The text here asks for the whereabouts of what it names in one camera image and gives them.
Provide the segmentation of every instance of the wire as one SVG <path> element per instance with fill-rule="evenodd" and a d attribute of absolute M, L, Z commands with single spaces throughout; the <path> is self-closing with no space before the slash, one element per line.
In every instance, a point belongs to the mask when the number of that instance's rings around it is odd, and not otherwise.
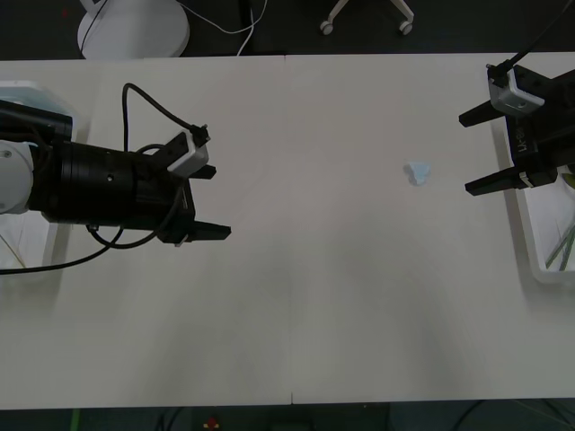
<path fill-rule="evenodd" d="M 124 232 L 124 229 L 120 228 L 118 233 L 116 233 L 116 236 L 114 236 L 114 239 L 111 240 L 110 243 L 112 245 L 115 244 L 123 232 Z M 110 248 L 111 248 L 111 246 L 107 245 L 103 249 L 100 249 L 99 251 L 96 251 L 94 254 L 86 256 L 85 258 L 81 258 L 78 260 L 72 260 L 71 262 L 60 263 L 58 265 L 49 265 L 46 267 L 35 267 L 35 268 L 0 269 L 0 276 L 11 276 L 11 275 L 16 275 L 16 274 L 32 274 L 32 273 L 36 273 L 36 272 L 54 271 L 57 269 L 70 268 L 70 267 L 73 267 L 75 265 L 81 265 L 81 264 L 83 264 L 89 260 L 96 259 L 97 257 L 104 254 L 106 251 L 108 251 Z"/>
<path fill-rule="evenodd" d="M 242 44 L 242 46 L 240 47 L 240 50 L 237 51 L 236 57 L 240 57 L 240 56 L 242 55 L 243 49 L 244 49 L 245 46 L 248 44 L 248 41 L 250 40 L 250 37 L 253 35 L 253 29 L 255 28 L 255 27 L 254 27 L 255 24 L 253 23 L 253 10 L 252 10 L 252 8 L 250 8 L 250 21 L 252 21 L 252 29 L 250 30 L 250 34 L 248 34 L 248 37 L 245 38 L 245 40 L 243 41 L 243 44 Z"/>
<path fill-rule="evenodd" d="M 22 256 L 20 256 L 20 253 L 18 253 L 18 251 L 16 251 L 12 247 L 12 245 L 10 245 L 10 243 L 4 238 L 4 236 L 1 233 L 0 233 L 0 240 L 2 240 L 2 242 L 6 245 L 6 247 L 8 247 L 8 250 L 14 255 L 16 260 L 18 260 L 18 263 L 20 263 L 20 266 L 22 268 L 26 268 L 26 264 L 24 263 L 24 259 L 22 259 Z"/>
<path fill-rule="evenodd" d="M 541 399 L 541 401 L 545 404 L 545 406 L 547 406 L 549 408 L 550 411 L 555 413 L 555 415 L 557 415 L 559 418 L 563 419 L 568 424 L 573 425 L 571 423 L 571 421 L 565 415 L 563 415 L 561 413 L 561 411 L 559 409 L 557 409 L 551 402 L 549 402 L 548 400 L 545 400 L 545 399 Z"/>
<path fill-rule="evenodd" d="M 168 425 L 165 428 L 165 431 L 172 431 L 173 423 L 176 421 L 176 418 L 178 417 L 178 415 L 181 413 L 182 410 L 183 410 L 183 407 L 179 407 L 176 409 L 176 411 L 173 412 L 172 418 L 168 422 Z"/>
<path fill-rule="evenodd" d="M 100 12 L 102 11 L 102 9 L 106 6 L 106 4 L 108 3 L 108 0 L 103 0 L 103 4 L 102 7 L 100 9 L 98 9 L 98 12 L 96 13 L 96 15 L 93 17 L 92 22 L 90 22 L 90 26 L 88 27 L 88 30 L 86 31 L 84 38 L 82 39 L 82 45 L 80 45 L 80 54 L 82 54 L 82 56 L 84 56 L 84 44 L 86 43 L 86 38 L 88 37 L 88 33 L 90 32 L 90 30 L 92 29 L 93 24 L 96 22 L 96 20 L 98 19 L 98 15 L 100 15 Z"/>
<path fill-rule="evenodd" d="M 146 153 L 150 150 L 161 150 L 162 148 L 164 148 L 165 145 L 162 144 L 150 144 L 150 145 L 144 145 L 142 148 L 138 148 L 136 150 L 136 153 L 138 154 L 143 154 Z"/>
<path fill-rule="evenodd" d="M 141 240 L 129 242 L 127 244 L 117 244 L 115 242 L 107 242 L 97 232 L 95 232 L 90 226 L 86 226 L 86 229 L 88 230 L 88 232 L 92 235 L 92 237 L 97 242 L 105 245 L 106 247 L 110 247 L 110 248 L 116 249 L 116 250 L 135 249 L 136 247 L 139 247 L 140 245 L 144 245 L 147 242 L 152 241 L 161 231 L 163 231 L 168 226 L 168 224 L 172 221 L 173 217 L 176 215 L 176 213 L 180 209 L 180 203 L 181 203 L 182 196 L 183 196 L 183 186 L 180 186 L 178 188 L 178 191 L 176 192 L 175 198 L 173 199 L 172 207 L 170 208 L 170 211 L 168 211 L 168 214 L 164 217 L 164 220 L 162 220 L 160 225 L 158 227 L 156 227 L 153 232 L 151 232 L 149 235 L 146 235 Z"/>
<path fill-rule="evenodd" d="M 225 34 L 238 34 L 238 33 L 242 33 L 244 31 L 248 31 L 249 29 L 253 29 L 253 27 L 255 27 L 255 25 L 260 22 L 261 18 L 263 17 L 263 15 L 266 12 L 266 7 L 268 6 L 268 0 L 263 0 L 263 9 L 261 9 L 261 13 L 260 13 L 260 17 L 255 20 L 255 22 L 252 25 L 249 25 L 248 27 L 246 27 L 245 29 L 241 29 L 238 31 L 228 31 L 228 30 L 224 30 L 222 29 L 219 25 L 217 25 L 215 22 L 210 21 L 208 18 L 200 15 L 199 13 L 197 13 L 196 11 L 192 10 L 190 7 L 188 7 L 187 5 L 185 5 L 182 2 L 178 2 L 181 7 L 183 7 L 184 9 L 187 9 L 188 11 L 190 11 L 191 13 L 193 13 L 194 15 L 196 15 L 198 18 L 200 18 L 202 21 L 207 22 L 208 24 L 213 25 L 214 27 L 216 27 L 218 30 L 222 31 Z"/>
<path fill-rule="evenodd" d="M 475 410 L 477 409 L 479 406 L 481 406 L 483 403 L 485 402 L 485 400 L 479 400 L 474 402 L 470 408 L 468 408 L 463 415 L 461 415 L 461 417 L 457 420 L 457 422 L 454 423 L 454 425 L 450 428 L 450 431 L 457 431 L 459 429 L 459 427 L 461 426 L 461 424 L 464 423 L 465 419 Z"/>
<path fill-rule="evenodd" d="M 575 429 L 575 426 L 573 426 L 573 425 L 571 425 L 571 424 L 568 424 L 567 422 L 563 422 L 562 420 L 559 420 L 559 419 L 556 418 L 555 416 L 551 416 L 551 415 L 545 413 L 544 411 L 541 411 L 540 409 L 535 409 L 535 408 L 531 407 L 530 405 L 525 404 L 525 402 L 523 402 L 523 401 L 520 401 L 520 400 L 512 400 L 512 401 L 513 401 L 513 402 L 516 402 L 518 405 L 520 405 L 520 406 L 522 406 L 522 407 L 524 407 L 524 408 L 526 408 L 526 409 L 529 409 L 529 410 L 533 411 L 534 413 L 537 413 L 537 414 L 539 414 L 539 415 L 541 415 L 541 416 L 545 416 L 546 418 L 549 418 L 549 419 L 551 419 L 551 420 L 554 420 L 554 421 L 557 422 L 558 424 L 562 424 L 562 425 L 565 425 L 566 427 L 569 427 L 569 428 L 571 428 L 571 429 Z"/>
<path fill-rule="evenodd" d="M 122 89 L 122 121 L 124 123 L 124 151 L 129 151 L 128 149 L 128 90 L 133 90 L 137 94 L 139 94 L 142 99 L 147 101 L 150 105 L 154 108 L 159 110 L 162 114 L 165 115 L 168 119 L 176 123 L 178 126 L 182 126 L 183 128 L 187 128 L 188 130 L 197 130 L 197 126 L 193 126 L 189 123 L 186 123 L 183 119 L 179 119 L 175 115 L 173 115 L 169 110 L 164 108 L 160 103 L 155 101 L 152 96 L 150 96 L 147 92 L 142 90 L 140 87 L 133 83 L 127 83 L 124 85 Z"/>
<path fill-rule="evenodd" d="M 559 12 L 559 14 L 555 17 L 555 19 L 551 21 L 541 33 L 539 33 L 539 36 L 537 36 L 537 38 L 531 43 L 531 45 L 529 45 L 523 51 L 518 52 L 510 60 L 507 60 L 509 64 L 506 67 L 507 69 L 506 72 L 511 70 L 511 67 L 513 67 L 519 60 L 521 60 L 521 58 L 529 54 L 535 48 L 535 46 L 541 41 L 541 39 L 545 36 L 545 34 L 547 34 L 547 32 L 563 17 L 563 15 L 567 12 L 567 10 L 571 7 L 572 4 L 573 0 L 568 0 L 568 2 L 565 4 L 565 6 Z"/>

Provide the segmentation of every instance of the gray floor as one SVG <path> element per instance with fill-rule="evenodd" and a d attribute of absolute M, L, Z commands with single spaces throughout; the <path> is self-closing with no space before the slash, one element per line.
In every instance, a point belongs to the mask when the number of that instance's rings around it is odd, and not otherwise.
<path fill-rule="evenodd" d="M 228 30 L 241 28 L 238 0 L 182 0 Z M 269 0 L 245 55 L 429 52 L 512 52 L 523 48 L 565 0 L 407 0 L 416 13 L 408 37 L 386 0 L 351 0 L 332 35 L 318 28 L 335 0 Z M 263 0 L 251 0 L 256 14 Z M 1 0 L 0 60 L 79 58 L 75 43 L 84 15 L 78 0 Z M 185 57 L 234 55 L 245 33 L 226 35 L 189 13 Z M 575 12 L 567 13 L 538 47 L 575 50 Z"/>
<path fill-rule="evenodd" d="M 552 413 L 541 401 L 527 400 L 530 406 Z M 562 400 L 575 408 L 573 400 Z M 317 431 L 450 431 L 471 401 L 436 401 L 394 403 L 392 424 L 385 423 L 385 404 L 315 405 L 279 407 L 187 408 L 174 422 L 172 431 L 203 430 L 211 416 L 218 418 L 220 429 L 234 431 L 264 431 L 272 425 L 313 424 Z M 575 415 L 562 412 L 571 423 Z M 165 409 L 83 409 L 81 431 L 153 431 L 159 415 Z M 65 431 L 70 429 L 71 410 L 30 410 L 0 412 L 0 429 L 6 431 Z M 459 427 L 474 430 L 533 430 L 559 431 L 568 429 L 561 424 L 517 405 L 511 400 L 486 401 Z"/>

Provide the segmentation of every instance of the white table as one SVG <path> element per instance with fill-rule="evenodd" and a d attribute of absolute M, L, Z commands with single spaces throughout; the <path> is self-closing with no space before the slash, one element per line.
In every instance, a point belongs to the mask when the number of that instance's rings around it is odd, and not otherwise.
<path fill-rule="evenodd" d="M 93 110 L 94 145 L 121 147 L 127 81 L 208 123 L 218 173 L 192 190 L 199 219 L 233 228 L 5 280 L 0 407 L 573 396 L 575 294 L 530 277 L 513 194 L 464 191 L 499 169 L 500 129 L 457 116 L 503 58 L 0 64 Z M 554 76 L 575 55 L 524 64 Z M 129 111 L 133 148 L 177 129 L 135 95 Z M 83 227 L 61 243 L 98 248 Z"/>

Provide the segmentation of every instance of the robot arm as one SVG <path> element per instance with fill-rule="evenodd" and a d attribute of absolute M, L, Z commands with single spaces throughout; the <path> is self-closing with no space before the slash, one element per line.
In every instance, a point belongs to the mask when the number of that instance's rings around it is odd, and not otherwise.
<path fill-rule="evenodd" d="M 118 226 L 178 245 L 231 233 L 196 221 L 189 179 L 216 174 L 207 164 L 206 126 L 136 152 L 70 142 L 71 131 L 67 116 L 0 101 L 0 214 L 40 211 L 50 222 L 83 224 L 93 234 Z"/>

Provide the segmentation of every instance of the white chair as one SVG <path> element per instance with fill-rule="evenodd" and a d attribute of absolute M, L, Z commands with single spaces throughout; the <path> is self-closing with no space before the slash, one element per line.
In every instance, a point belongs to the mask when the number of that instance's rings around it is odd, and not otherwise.
<path fill-rule="evenodd" d="M 349 0 L 339 0 L 338 3 L 333 7 L 332 11 L 327 17 L 327 20 L 322 22 L 320 25 L 320 30 L 324 35 L 328 35 L 333 31 L 333 20 L 338 15 L 338 13 L 343 9 Z M 411 11 L 410 7 L 403 0 L 391 0 L 392 3 L 399 9 L 403 16 L 405 16 L 405 21 L 403 21 L 399 26 L 399 32 L 405 36 L 409 34 L 413 28 L 413 17 L 415 16 Z"/>

